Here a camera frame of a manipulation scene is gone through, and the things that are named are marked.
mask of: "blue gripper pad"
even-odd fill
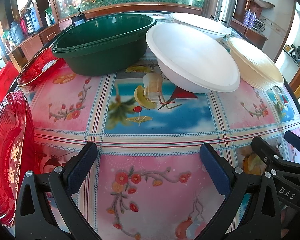
[[[209,173],[213,184],[216,186],[219,194],[226,198],[231,192],[230,178],[218,161],[222,157],[212,148],[210,144],[202,144],[200,147],[200,159]]]
[[[300,137],[291,131],[286,131],[284,139],[300,152]]]
[[[93,142],[88,142],[74,160],[70,160],[65,166],[63,181],[66,183],[66,192],[69,195],[78,193],[97,156],[97,146]]]

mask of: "brown cloth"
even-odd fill
[[[274,7],[274,4],[265,2],[263,0],[251,0],[251,1],[254,1],[256,4],[258,4],[262,8],[273,8]]]

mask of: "white bottle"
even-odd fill
[[[50,26],[51,25],[51,20],[50,20],[50,17],[47,13],[46,13],[46,21],[47,21],[48,26]]]

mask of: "white bowl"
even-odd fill
[[[193,92],[232,92],[240,84],[237,64],[214,39],[189,26],[165,23],[146,34],[164,75],[176,86]]]
[[[170,16],[175,23],[196,28],[216,41],[221,41],[225,35],[231,34],[231,30],[224,25],[199,15],[190,13],[171,13]]]
[[[259,90],[283,86],[284,79],[279,69],[260,49],[234,37],[229,38],[227,44],[245,82]]]

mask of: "red cloth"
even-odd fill
[[[12,82],[19,75],[19,71],[13,63],[9,61],[0,71],[0,102],[8,93]]]

